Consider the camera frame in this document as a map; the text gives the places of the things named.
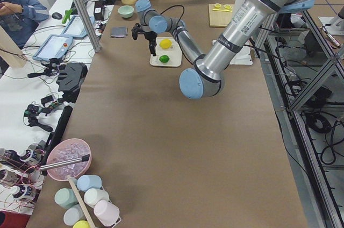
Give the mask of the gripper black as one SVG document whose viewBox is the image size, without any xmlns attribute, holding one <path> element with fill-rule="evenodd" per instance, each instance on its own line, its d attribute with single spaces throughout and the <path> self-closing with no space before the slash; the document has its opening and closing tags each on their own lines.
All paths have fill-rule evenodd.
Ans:
<svg viewBox="0 0 344 228">
<path fill-rule="evenodd" d="M 145 32 L 144 36 L 145 36 L 145 39 L 148 40 L 149 42 L 149 51 L 150 51 L 151 56 L 156 56 L 157 33 L 155 33 L 154 31 Z"/>
</svg>

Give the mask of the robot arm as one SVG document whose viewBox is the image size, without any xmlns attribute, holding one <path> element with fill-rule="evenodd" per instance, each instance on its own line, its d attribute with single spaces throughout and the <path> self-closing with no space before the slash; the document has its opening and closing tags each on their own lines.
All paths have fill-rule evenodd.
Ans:
<svg viewBox="0 0 344 228">
<path fill-rule="evenodd" d="M 207 54 L 201 52 L 182 20 L 157 13 L 150 0 L 138 0 L 135 9 L 143 33 L 169 32 L 173 35 L 185 57 L 193 65 L 182 71 L 179 78 L 180 90 L 189 99 L 200 99 L 215 96 L 222 91 L 223 71 L 269 15 L 308 10 L 313 7 L 314 2 L 315 0 L 245 0 Z"/>
</svg>

